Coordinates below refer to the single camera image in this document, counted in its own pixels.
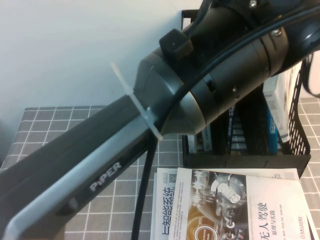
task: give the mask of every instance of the gray checkered tablecloth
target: gray checkered tablecloth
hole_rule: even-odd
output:
[[[2,169],[21,161],[36,149],[71,129],[104,106],[26,108]],[[320,102],[301,99],[301,123],[311,146],[311,160],[301,184],[320,235]],[[129,240],[146,154],[121,174],[98,197],[82,209],[66,226],[66,240]],[[140,239],[150,239],[153,177],[158,167],[182,166],[182,140],[167,135],[160,141],[153,161],[145,199]]]

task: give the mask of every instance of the black cable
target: black cable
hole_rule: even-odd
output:
[[[269,23],[266,23],[265,25],[262,25],[256,28],[250,33],[234,41],[232,44],[230,44],[230,46],[228,46],[226,49],[218,53],[215,57],[213,57],[210,60],[210,62],[206,66],[202,67],[198,72],[196,72],[196,74],[191,79],[189,79],[182,87],[180,87],[178,91],[174,94],[173,98],[170,101],[170,104],[168,105],[167,109],[164,111],[164,114],[160,116],[159,120],[156,123],[156,127],[158,128],[159,132],[160,133],[162,132],[162,128],[165,125],[174,107],[185,97],[185,95],[203,77],[205,77],[210,71],[212,71],[212,69],[214,69],[218,64],[223,62],[225,59],[230,57],[235,52],[239,51],[241,48],[243,48],[247,44],[261,38],[263,35],[268,34],[271,31],[278,29],[286,24],[292,23],[294,21],[302,20],[303,18],[316,14],[319,11],[320,11],[319,3],[302,10],[292,11],[277,20],[271,21]],[[151,147],[147,152],[145,165],[143,168],[139,194],[136,202],[131,240],[137,240],[139,237],[140,223],[141,223],[141,217],[142,217],[143,207],[145,203],[145,196],[146,196],[148,181],[149,181],[152,162],[155,156],[157,143],[158,143],[157,139],[154,136],[152,137],[152,139],[153,139],[152,140],[153,142],[151,143],[150,145]]]
[[[141,177],[139,194],[138,194],[138,198],[136,200],[131,240],[138,240],[138,238],[139,238],[140,223],[141,223],[142,212],[143,212],[144,204],[145,204],[145,198],[146,198],[146,192],[147,192],[151,167],[152,167],[152,163],[154,161],[156,148],[157,148],[157,144],[158,144],[158,139],[155,136],[151,136],[151,138],[152,139],[150,142],[150,147],[149,147],[148,152],[146,154],[145,164],[144,164],[143,173],[142,173],[142,177]]]
[[[197,83],[204,78],[212,69],[214,69],[218,64],[223,62],[225,59],[230,57],[235,52],[239,51],[241,48],[246,46],[247,44],[253,42],[261,38],[263,35],[270,33],[271,31],[278,29],[286,24],[292,23],[294,21],[302,20],[306,17],[314,15],[320,11],[320,4],[313,5],[308,8],[303,8],[301,10],[291,11],[290,13],[284,15],[281,18],[278,18],[274,21],[268,22],[238,40],[231,43],[226,49],[219,52],[216,56],[214,56],[207,65],[202,67],[199,71],[195,73],[189,80],[185,82],[185,84],[178,89],[178,91],[172,97],[170,103],[167,105],[168,107],[160,116],[159,120],[156,123],[156,127],[159,132],[163,126],[165,125],[167,119],[169,118],[172,110],[175,106],[185,97],[185,95],[195,86]]]
[[[190,27],[189,37],[192,35],[197,25],[202,21],[202,19],[204,19],[205,15],[207,14],[210,8],[211,3],[212,3],[212,0],[202,0],[201,6],[198,10],[196,18]]]

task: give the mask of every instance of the screw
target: screw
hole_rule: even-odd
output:
[[[234,239],[234,235],[233,235],[233,233],[231,233],[231,232],[228,232],[226,235],[225,235],[225,238],[227,239],[227,240],[232,240],[232,239]]]
[[[280,28],[278,28],[278,29],[273,30],[271,33],[274,37],[279,37],[281,35],[282,31]]]
[[[257,6],[257,4],[258,4],[257,0],[250,0],[249,7],[251,9],[254,9]]]

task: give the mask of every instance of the magazine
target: magazine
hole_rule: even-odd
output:
[[[299,180],[299,176],[297,173],[297,170],[295,168],[288,168],[288,169],[267,169],[267,168],[250,168],[250,169],[241,169],[241,168],[220,168],[220,169],[207,169],[209,171],[216,171],[216,172],[223,172],[223,173],[234,173],[234,174],[242,174],[242,175],[251,175],[251,176],[260,176],[260,177],[267,177],[267,178],[277,178],[277,179],[291,179],[291,180]],[[164,183],[163,176],[169,175],[169,174],[176,174],[178,169],[172,169],[172,168],[158,168],[158,174],[155,173],[155,176],[160,176],[161,179],[159,179],[159,183],[157,179],[154,179],[154,185],[153,185],[153,203],[152,203],[152,222],[151,222],[151,235],[150,240],[167,240],[169,238],[169,235],[167,234],[165,230],[165,223],[163,222],[163,213],[162,213],[162,204],[157,204],[157,200],[155,196],[161,196],[164,188],[172,187],[173,183],[167,181],[167,183]],[[307,210],[307,217],[311,221],[310,228],[312,229],[312,233],[315,240],[319,240],[317,231],[315,228],[315,225],[312,221],[311,214],[307,205],[307,202],[305,201],[305,207]]]
[[[311,240],[296,180],[178,168],[169,240]]]

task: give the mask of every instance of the white zip tie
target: white zip tie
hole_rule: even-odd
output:
[[[139,110],[141,116],[145,120],[146,124],[149,126],[150,130],[153,132],[153,134],[156,136],[156,138],[161,141],[164,137],[161,135],[161,133],[158,131],[156,126],[154,125],[152,119],[149,118],[146,110],[141,105],[139,100],[137,99],[136,95],[134,94],[134,90],[127,84],[126,80],[122,76],[119,68],[114,62],[110,63],[115,75],[117,76],[118,80],[122,84],[122,87],[124,89],[124,92],[131,98],[132,102],[136,106],[136,108]]]

